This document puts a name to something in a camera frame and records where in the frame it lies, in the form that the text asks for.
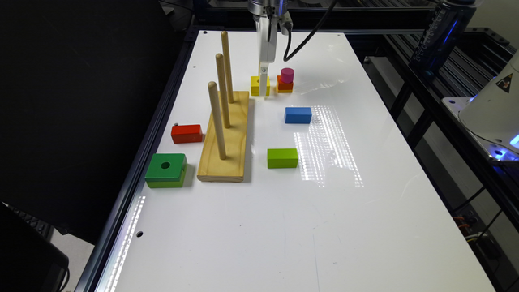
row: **red block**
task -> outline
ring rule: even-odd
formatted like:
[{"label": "red block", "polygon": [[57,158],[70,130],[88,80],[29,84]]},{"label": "red block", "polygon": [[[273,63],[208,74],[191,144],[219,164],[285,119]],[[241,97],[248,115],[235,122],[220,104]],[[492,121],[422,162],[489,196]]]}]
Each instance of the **red block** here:
[{"label": "red block", "polygon": [[175,144],[202,142],[202,127],[200,125],[173,126],[171,138]]}]

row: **green rectangular block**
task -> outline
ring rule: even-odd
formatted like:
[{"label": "green rectangular block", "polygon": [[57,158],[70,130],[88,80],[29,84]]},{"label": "green rectangular block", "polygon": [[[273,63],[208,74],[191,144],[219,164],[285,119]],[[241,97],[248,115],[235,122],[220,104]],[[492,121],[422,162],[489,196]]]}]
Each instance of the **green rectangular block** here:
[{"label": "green rectangular block", "polygon": [[182,187],[186,168],[184,154],[153,154],[144,179],[149,187]]},{"label": "green rectangular block", "polygon": [[267,167],[271,168],[296,168],[298,167],[298,150],[289,149],[267,149]]}]

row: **wooden dowel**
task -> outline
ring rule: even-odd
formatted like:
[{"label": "wooden dowel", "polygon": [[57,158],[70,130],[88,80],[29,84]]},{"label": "wooden dowel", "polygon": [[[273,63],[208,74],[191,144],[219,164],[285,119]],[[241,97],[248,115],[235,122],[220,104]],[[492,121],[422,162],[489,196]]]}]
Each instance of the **wooden dowel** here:
[{"label": "wooden dowel", "polygon": [[224,56],[217,54],[218,86],[220,87],[221,113],[223,115],[225,129],[230,128],[229,105],[227,104],[227,91],[225,90]]},{"label": "wooden dowel", "polygon": [[209,98],[211,99],[212,121],[217,135],[218,153],[220,154],[220,159],[224,160],[227,156],[225,155],[224,129],[221,126],[220,100],[218,98],[217,84],[212,81],[209,82],[208,89]]},{"label": "wooden dowel", "polygon": [[229,103],[234,102],[233,97],[233,77],[230,72],[230,53],[229,53],[229,37],[227,32],[221,32],[221,46],[224,50],[224,64],[225,64],[225,82],[227,83],[227,99]]}]

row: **white table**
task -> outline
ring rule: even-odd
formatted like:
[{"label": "white table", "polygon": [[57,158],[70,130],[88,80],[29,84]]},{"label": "white table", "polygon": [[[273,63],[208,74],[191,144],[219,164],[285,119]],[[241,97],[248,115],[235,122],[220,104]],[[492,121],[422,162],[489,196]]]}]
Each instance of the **white table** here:
[{"label": "white table", "polygon": [[[229,42],[234,90],[248,91],[256,35]],[[318,33],[287,63],[285,46],[271,96],[251,99],[245,181],[200,182],[203,144],[169,135],[207,129],[221,42],[199,34],[157,151],[187,155],[184,187],[136,195],[98,290],[493,291],[345,36]],[[294,93],[277,95],[283,67]],[[310,106],[312,123],[284,124],[286,106]],[[297,148],[298,168],[267,169],[268,148]]]}]

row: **blue block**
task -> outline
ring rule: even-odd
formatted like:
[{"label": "blue block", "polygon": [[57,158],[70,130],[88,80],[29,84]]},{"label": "blue block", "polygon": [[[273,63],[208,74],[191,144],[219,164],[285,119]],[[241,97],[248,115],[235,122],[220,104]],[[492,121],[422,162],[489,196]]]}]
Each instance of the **blue block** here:
[{"label": "blue block", "polygon": [[310,123],[310,108],[285,108],[285,123]]}]

